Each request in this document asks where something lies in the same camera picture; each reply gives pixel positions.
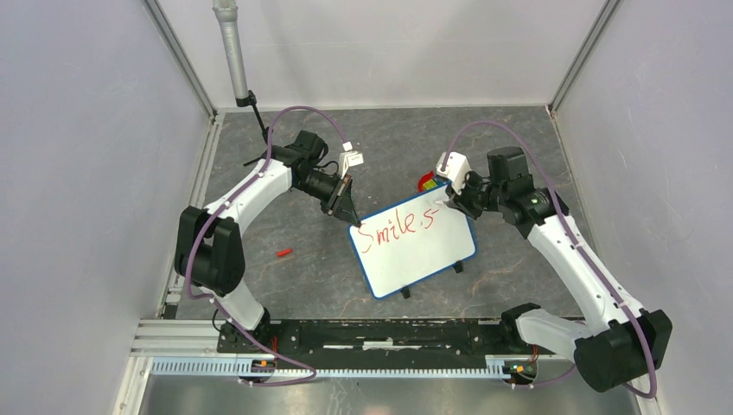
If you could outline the blue framed whiteboard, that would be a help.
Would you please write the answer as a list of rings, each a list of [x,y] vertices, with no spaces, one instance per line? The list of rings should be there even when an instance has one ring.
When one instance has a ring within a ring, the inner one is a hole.
[[[370,214],[347,236],[373,297],[383,299],[475,256],[468,217],[437,205],[447,183]]]

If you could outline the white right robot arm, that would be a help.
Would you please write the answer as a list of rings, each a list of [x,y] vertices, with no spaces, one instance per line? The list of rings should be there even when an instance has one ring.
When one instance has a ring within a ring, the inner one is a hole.
[[[440,156],[437,174],[449,183],[449,207],[472,220],[500,214],[551,265],[584,318],[579,324],[535,303],[521,304],[501,315],[501,346],[511,353],[536,346],[557,354],[599,393],[647,376],[645,395],[654,395],[670,318],[663,310],[647,310],[610,274],[557,193],[536,187],[520,147],[492,150],[487,160],[488,175],[481,176],[464,155]]]

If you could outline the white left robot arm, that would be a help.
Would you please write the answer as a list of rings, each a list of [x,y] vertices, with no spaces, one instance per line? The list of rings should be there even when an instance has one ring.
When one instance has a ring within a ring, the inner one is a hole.
[[[325,172],[328,145],[315,133],[300,131],[293,143],[271,145],[254,160],[254,170],[235,188],[205,207],[186,207],[180,216],[173,267],[184,277],[186,289],[197,287],[217,303],[240,343],[261,352],[271,343],[269,311],[244,281],[244,234],[278,196],[292,189],[320,202],[323,213],[358,227],[360,217],[352,198],[352,167],[364,156],[349,142],[343,144],[337,170]]]

